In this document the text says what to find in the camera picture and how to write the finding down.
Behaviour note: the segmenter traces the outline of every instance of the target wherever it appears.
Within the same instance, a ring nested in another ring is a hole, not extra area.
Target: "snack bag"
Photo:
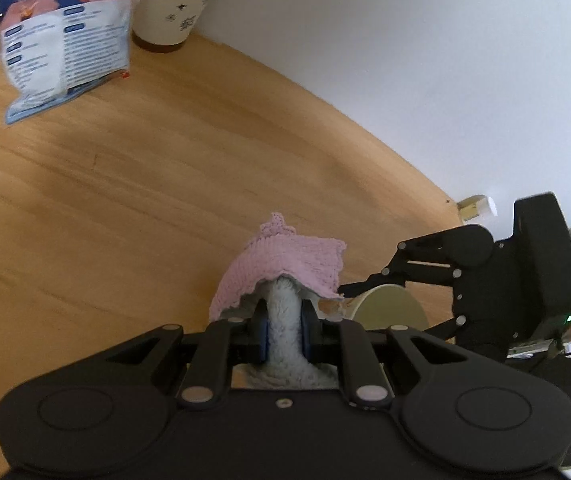
[[[131,0],[0,0],[2,63],[21,92],[12,124],[128,70]]]

